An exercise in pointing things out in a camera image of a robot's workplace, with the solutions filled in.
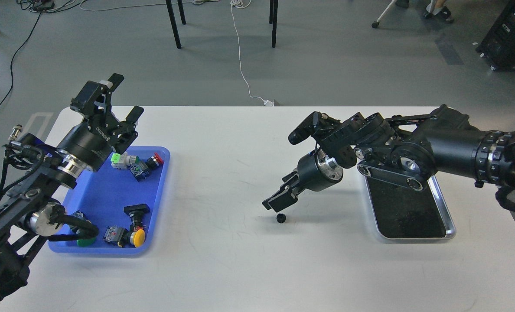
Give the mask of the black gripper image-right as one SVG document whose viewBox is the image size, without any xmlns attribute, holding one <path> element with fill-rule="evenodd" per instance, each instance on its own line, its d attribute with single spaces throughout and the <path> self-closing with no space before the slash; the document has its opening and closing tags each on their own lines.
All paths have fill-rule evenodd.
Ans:
<svg viewBox="0 0 515 312">
<path fill-rule="evenodd" d="M 295 170 L 282 178 L 280 190 L 262 201 L 267 210 L 279 213 L 298 201 L 304 189 L 319 192 L 343 178 L 343 168 L 334 158 L 330 158 L 321 149 L 313 150 L 302 156 Z"/>
</svg>

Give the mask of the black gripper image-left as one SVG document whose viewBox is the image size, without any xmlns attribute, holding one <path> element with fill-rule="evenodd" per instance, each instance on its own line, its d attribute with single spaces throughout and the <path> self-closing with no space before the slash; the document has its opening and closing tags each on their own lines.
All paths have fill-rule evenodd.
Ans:
<svg viewBox="0 0 515 312">
<path fill-rule="evenodd" d="M 86 169 L 97 172 L 112 153 L 123 154 L 138 137 L 136 127 L 144 108 L 135 105 L 124 121 L 119 122 L 111 111 L 111 94 L 124 80 L 121 74 L 113 73 L 107 80 L 87 81 L 76 97 L 71 99 L 70 109 L 82 116 L 82 121 L 73 127 L 57 145 L 57 150 L 82 162 Z M 115 124 L 109 130 L 105 126 Z"/>
</svg>

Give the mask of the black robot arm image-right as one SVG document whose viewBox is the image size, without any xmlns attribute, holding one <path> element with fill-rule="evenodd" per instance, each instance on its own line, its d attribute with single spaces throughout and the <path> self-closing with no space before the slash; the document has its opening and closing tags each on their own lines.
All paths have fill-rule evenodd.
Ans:
<svg viewBox="0 0 515 312">
<path fill-rule="evenodd" d="M 363 176 L 420 192 L 437 172 L 474 179 L 474 185 L 496 185 L 499 205 L 515 212 L 515 132 L 482 131 L 469 116 L 447 105 L 429 114 L 356 113 L 340 121 L 312 112 L 288 136 L 296 145 L 311 137 L 314 150 L 301 157 L 283 177 L 280 189 L 263 200 L 275 212 L 295 204 L 304 190 L 319 192 L 354 166 Z"/>
</svg>

